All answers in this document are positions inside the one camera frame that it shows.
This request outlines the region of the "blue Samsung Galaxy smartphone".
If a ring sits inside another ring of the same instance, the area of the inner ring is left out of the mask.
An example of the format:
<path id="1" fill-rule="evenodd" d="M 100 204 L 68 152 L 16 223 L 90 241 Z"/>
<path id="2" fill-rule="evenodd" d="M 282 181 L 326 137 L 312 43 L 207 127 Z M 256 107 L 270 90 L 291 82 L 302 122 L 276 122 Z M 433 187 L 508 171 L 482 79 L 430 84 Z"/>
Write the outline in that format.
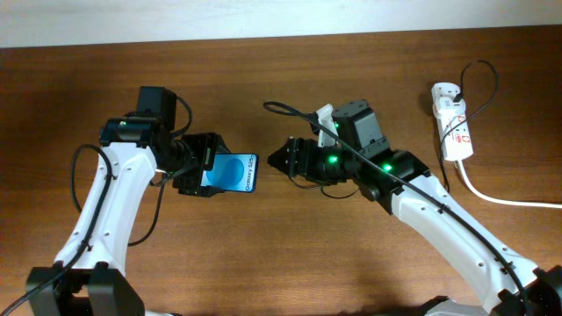
<path id="1" fill-rule="evenodd" d="M 200 185 L 225 191 L 254 192 L 258 164 L 257 154 L 216 154 L 212 169 L 203 171 Z"/>

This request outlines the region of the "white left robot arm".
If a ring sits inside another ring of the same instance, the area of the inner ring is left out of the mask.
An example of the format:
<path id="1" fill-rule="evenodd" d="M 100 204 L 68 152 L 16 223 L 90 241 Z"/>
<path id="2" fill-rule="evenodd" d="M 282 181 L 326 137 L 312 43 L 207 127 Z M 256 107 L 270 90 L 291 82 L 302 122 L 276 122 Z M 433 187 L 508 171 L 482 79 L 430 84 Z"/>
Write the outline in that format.
<path id="1" fill-rule="evenodd" d="M 101 129 L 97 171 L 80 217 L 50 267 L 35 267 L 25 301 L 35 315 L 147 315 L 126 280 L 126 252 L 141 199 L 149 186 L 209 198 L 201 186 L 217 154 L 228 148 L 217 133 L 189 134 L 175 127 L 181 97 L 142 86 L 135 111 Z"/>

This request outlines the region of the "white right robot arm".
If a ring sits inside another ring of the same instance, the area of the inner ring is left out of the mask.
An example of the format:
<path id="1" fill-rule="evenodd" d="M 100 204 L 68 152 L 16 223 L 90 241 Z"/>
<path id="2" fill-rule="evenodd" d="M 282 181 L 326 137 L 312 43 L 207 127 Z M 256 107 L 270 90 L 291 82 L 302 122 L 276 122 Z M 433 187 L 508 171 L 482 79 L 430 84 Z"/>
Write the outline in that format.
<path id="1" fill-rule="evenodd" d="M 352 180 L 362 196 L 412 227 L 471 286 L 479 305 L 446 296 L 399 315 L 559 315 L 561 268 L 540 269 L 487 231 L 416 156 L 390 148 L 375 112 L 364 100 L 305 114 L 275 101 L 268 111 L 307 121 L 316 140 L 289 138 L 268 158 L 289 177 L 312 188 Z"/>

